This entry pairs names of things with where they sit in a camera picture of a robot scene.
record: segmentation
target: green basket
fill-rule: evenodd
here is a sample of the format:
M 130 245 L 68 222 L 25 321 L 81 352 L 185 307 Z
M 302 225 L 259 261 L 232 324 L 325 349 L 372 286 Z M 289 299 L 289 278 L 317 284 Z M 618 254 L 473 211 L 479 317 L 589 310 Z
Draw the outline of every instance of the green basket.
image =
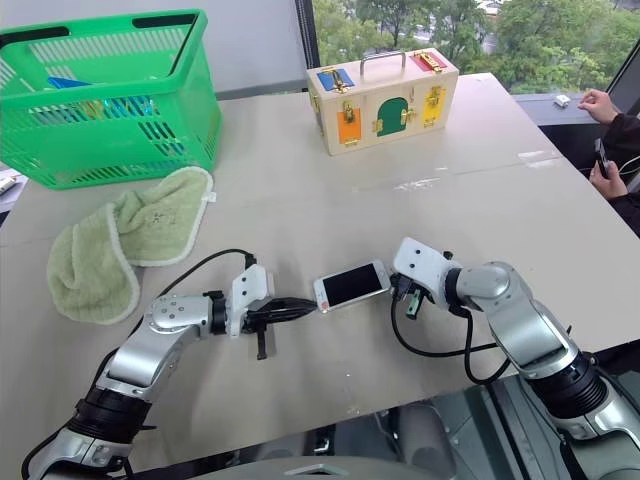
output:
M 0 161 L 54 189 L 211 170 L 222 115 L 206 24 L 181 10 L 1 31 Z

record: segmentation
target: trees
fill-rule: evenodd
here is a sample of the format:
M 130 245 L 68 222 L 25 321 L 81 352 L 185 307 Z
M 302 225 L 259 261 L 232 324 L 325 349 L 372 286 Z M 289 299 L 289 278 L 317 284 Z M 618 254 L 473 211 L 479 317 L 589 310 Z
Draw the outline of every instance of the trees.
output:
M 371 51 L 438 48 L 462 73 L 493 72 L 512 93 L 606 88 L 640 32 L 640 0 L 313 0 L 323 64 Z M 429 44 L 413 38 L 425 25 Z M 487 35 L 497 39 L 490 52 Z
M 322 65 L 349 62 L 362 58 L 369 50 L 391 47 L 389 33 L 378 32 L 371 20 L 360 21 L 341 0 L 314 0 L 316 38 Z
M 361 20 L 372 20 L 380 25 L 380 32 L 387 30 L 393 38 L 392 47 L 398 46 L 400 33 L 411 35 L 414 26 L 410 22 L 420 0 L 356 0 L 355 11 Z
M 512 93 L 606 88 L 637 39 L 640 15 L 608 0 L 512 0 L 497 22 L 498 47 L 474 70 Z
M 433 44 L 461 70 L 482 55 L 482 42 L 489 28 L 475 0 L 435 1 L 429 7 L 435 18 Z

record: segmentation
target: towel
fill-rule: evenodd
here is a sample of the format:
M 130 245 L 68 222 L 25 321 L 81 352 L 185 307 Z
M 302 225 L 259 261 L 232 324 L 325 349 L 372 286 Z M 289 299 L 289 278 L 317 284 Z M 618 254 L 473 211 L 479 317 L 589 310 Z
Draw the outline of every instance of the towel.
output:
M 176 170 L 143 192 L 128 191 L 66 227 L 49 253 L 47 280 L 58 312 L 110 325 L 140 300 L 134 266 L 171 265 L 193 248 L 213 180 L 206 170 Z

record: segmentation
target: table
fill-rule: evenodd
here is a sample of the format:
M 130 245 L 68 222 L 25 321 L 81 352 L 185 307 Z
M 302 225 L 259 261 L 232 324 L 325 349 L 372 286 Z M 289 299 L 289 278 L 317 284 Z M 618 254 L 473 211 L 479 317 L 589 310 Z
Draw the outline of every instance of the table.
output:
M 513 264 L 586 350 L 640 337 L 640 244 L 589 183 L 490 74 L 460 78 L 447 127 L 329 157 L 306 94 L 222 102 L 215 170 L 191 255 L 139 271 L 141 302 L 127 321 L 84 325 L 60 316 L 46 285 L 55 236 L 106 201 L 155 181 L 49 191 L 29 182 L 0 230 L 0 471 L 66 421 L 102 356 L 121 344 L 167 283 L 229 247 L 255 252 L 279 296 L 312 297 L 312 280 L 359 262 L 391 264 L 404 236 L 451 250 L 463 264 Z M 201 269 L 177 293 L 227 289 L 241 258 Z M 598 287 L 615 282 L 611 297 Z M 314 313 L 268 334 L 215 337 L 182 357 L 132 456 L 151 468 L 255 444 L 469 385 L 462 359 L 416 357 L 395 340 L 388 296 Z M 465 322 L 434 308 L 401 321 L 418 347 L 459 348 Z M 489 340 L 475 322 L 475 342 Z M 503 360 L 475 354 L 476 375 Z

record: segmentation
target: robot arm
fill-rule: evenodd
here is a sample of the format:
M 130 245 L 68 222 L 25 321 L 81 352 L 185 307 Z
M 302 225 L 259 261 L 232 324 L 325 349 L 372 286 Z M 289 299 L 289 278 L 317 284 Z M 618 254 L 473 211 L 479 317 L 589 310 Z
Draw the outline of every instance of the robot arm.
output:
M 190 344 L 211 334 L 264 335 L 266 324 L 316 308 L 314 302 L 291 298 L 275 299 L 271 308 L 272 297 L 271 275 L 254 264 L 233 281 L 226 299 L 222 292 L 157 298 L 99 372 L 73 418 L 35 458 L 27 457 L 26 478 L 70 479 L 78 472 L 79 478 L 110 478 L 103 475 L 121 470 L 152 403 Z M 262 350 L 260 337 L 258 343 Z M 260 351 L 258 358 L 265 357 Z
M 632 452 L 633 458 L 627 456 L 620 464 L 640 468 L 638 412 L 601 378 L 512 266 L 490 262 L 463 268 L 440 252 L 405 238 L 393 267 L 425 289 L 440 307 L 484 312 L 496 343 L 542 400 L 554 425 L 575 441 L 616 438 L 618 442 L 622 434 L 627 440 L 624 455 Z M 577 457 L 592 450 L 578 443 L 572 448 Z M 589 478 L 601 478 L 601 473 Z

